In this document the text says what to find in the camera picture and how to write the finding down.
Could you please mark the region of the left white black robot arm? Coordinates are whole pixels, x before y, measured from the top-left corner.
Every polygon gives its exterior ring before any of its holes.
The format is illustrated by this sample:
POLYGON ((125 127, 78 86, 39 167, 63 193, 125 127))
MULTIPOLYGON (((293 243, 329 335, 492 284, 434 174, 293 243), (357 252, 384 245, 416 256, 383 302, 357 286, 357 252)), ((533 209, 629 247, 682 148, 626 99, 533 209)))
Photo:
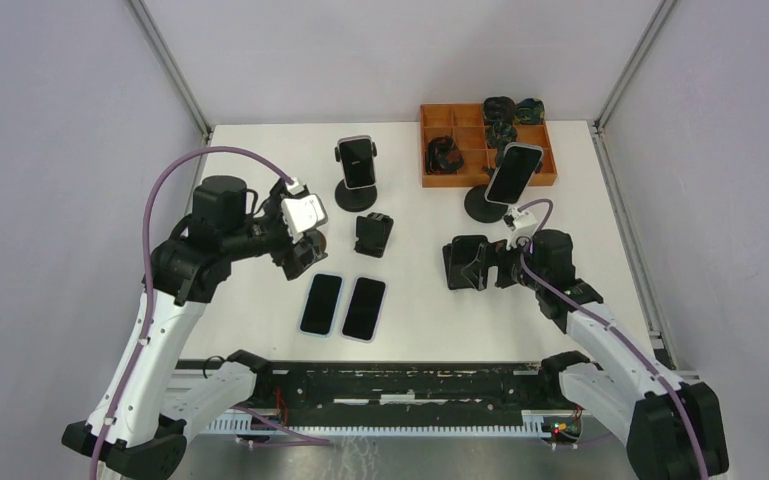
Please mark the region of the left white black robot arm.
POLYGON ((191 212, 150 254, 140 310, 123 357, 98 406, 69 424, 67 448, 128 479, 167 479, 192 439, 232 407, 266 405, 273 379, 265 361, 237 353, 175 400, 167 388, 183 348, 236 261, 269 256, 288 280, 326 257, 321 198, 277 181, 260 208, 246 183, 210 176, 191 212))

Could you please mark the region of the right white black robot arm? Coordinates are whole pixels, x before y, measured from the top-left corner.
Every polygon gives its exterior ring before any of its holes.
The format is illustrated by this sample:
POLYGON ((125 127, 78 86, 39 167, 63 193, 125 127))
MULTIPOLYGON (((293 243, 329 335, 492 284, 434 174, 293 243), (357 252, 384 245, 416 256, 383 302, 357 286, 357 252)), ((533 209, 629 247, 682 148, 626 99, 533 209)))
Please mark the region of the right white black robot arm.
POLYGON ((540 400, 572 402, 625 447, 640 479, 709 479, 730 468, 719 398, 646 353, 619 324, 602 295, 579 278, 569 234, 539 230, 509 244, 457 236, 443 247, 449 289, 481 291, 496 268, 498 288, 532 290, 540 312, 580 350, 541 362, 540 400))

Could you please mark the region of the lavender case phone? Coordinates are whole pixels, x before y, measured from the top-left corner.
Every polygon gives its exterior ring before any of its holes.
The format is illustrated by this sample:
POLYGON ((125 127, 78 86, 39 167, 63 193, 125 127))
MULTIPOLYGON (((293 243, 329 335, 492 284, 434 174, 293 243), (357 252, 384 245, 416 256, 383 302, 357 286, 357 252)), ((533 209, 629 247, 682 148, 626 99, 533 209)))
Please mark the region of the lavender case phone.
POLYGON ((385 282, 359 277, 353 285, 341 334, 357 341, 371 342, 377 329, 385 294, 385 282))

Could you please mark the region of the pink case phone tilted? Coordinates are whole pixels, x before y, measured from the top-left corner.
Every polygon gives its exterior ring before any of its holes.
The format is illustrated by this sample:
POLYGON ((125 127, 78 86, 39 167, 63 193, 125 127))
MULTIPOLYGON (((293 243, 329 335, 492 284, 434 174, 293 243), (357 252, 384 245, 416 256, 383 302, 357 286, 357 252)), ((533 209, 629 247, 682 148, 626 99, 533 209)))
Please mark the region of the pink case phone tilted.
POLYGON ((534 173, 542 166, 543 156, 544 149, 541 146, 522 142, 507 144, 497 156, 484 199, 492 204, 516 203, 534 173))

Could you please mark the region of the grey case phone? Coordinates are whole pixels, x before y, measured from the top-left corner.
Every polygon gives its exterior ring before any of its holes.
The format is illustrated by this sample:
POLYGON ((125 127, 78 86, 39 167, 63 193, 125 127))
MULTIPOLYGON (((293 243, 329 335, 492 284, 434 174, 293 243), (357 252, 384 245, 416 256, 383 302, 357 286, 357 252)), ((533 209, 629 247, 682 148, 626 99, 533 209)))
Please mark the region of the grey case phone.
POLYGON ((335 157, 341 164, 344 184, 349 190, 376 185, 374 159, 377 146, 369 135, 341 138, 335 147, 335 157))

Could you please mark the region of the black wedge phone stand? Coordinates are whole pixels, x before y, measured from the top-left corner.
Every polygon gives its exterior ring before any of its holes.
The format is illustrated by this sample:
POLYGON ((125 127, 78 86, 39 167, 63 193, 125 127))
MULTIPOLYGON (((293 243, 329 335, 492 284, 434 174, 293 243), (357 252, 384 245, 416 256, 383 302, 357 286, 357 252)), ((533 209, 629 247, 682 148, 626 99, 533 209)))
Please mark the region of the black wedge phone stand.
POLYGON ((442 248, 446 283, 449 290, 461 288, 460 268, 471 262, 466 261, 466 242, 452 242, 442 248))

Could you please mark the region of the light blue case phone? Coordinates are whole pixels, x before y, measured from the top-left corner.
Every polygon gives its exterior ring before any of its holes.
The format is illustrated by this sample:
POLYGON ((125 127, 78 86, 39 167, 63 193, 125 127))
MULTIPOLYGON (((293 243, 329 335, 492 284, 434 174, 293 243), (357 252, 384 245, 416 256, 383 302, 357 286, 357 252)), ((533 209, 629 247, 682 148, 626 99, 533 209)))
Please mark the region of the light blue case phone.
POLYGON ((318 273, 313 277, 299 324, 302 333, 331 333, 342 286, 342 278, 336 275, 318 273))

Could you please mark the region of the black small phone stand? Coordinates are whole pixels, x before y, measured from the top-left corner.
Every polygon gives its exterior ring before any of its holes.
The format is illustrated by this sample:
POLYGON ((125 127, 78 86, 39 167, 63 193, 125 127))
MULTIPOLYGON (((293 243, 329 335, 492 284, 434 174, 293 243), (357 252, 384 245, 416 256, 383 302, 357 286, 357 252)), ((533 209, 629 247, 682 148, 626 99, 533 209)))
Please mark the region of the black small phone stand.
POLYGON ((358 254, 382 258, 388 244, 394 220, 382 213, 371 212, 355 219, 355 246, 358 254))

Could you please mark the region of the black phone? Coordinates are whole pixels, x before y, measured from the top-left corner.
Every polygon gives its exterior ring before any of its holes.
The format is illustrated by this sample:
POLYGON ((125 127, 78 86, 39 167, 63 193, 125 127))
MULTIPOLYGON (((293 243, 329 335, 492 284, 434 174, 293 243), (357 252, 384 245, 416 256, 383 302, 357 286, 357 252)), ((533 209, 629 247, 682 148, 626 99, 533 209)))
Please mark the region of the black phone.
POLYGON ((447 282, 452 290, 486 287, 486 247, 484 235, 457 236, 451 242, 447 263, 447 282))

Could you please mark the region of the orange compartment tray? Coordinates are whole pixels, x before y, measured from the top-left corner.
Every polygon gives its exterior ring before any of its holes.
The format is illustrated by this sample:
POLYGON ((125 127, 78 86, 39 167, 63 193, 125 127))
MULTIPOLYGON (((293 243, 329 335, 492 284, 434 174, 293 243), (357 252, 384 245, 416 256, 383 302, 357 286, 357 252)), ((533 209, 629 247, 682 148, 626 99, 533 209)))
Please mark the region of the orange compartment tray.
MULTIPOLYGON (((483 109, 473 104, 422 104, 420 120, 420 173, 424 188, 467 188, 489 181, 487 170, 495 165, 497 150, 487 145, 488 127, 484 124, 483 109), (449 137, 461 153, 464 165, 454 173, 428 173, 427 149, 432 140, 449 137)), ((544 151, 542 166, 531 178, 531 186, 548 187, 558 178, 551 138, 546 123, 518 125, 516 140, 537 145, 544 151)))

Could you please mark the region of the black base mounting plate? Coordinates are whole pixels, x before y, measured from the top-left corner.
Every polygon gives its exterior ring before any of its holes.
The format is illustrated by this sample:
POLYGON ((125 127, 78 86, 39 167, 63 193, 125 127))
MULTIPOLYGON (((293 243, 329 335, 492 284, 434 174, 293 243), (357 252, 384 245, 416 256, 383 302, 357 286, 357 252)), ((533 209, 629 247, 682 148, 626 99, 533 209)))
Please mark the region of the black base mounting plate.
POLYGON ((536 362, 259 360, 256 375, 244 406, 293 427, 514 425, 577 409, 536 362))

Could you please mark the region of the black round stand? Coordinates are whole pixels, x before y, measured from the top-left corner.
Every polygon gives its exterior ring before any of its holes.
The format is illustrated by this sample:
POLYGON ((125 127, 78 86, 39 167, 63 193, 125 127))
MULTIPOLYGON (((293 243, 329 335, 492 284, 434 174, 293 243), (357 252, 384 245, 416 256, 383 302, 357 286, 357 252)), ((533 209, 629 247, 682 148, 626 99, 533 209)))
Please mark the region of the black round stand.
POLYGON ((365 211, 374 205, 378 196, 376 185, 364 189, 349 190, 343 179, 337 184, 334 192, 335 201, 342 210, 356 213, 365 211))
POLYGON ((488 186, 488 183, 473 186, 464 197, 464 210, 467 215, 483 224, 491 224, 501 220, 508 209, 504 204, 492 203, 485 199, 488 186))

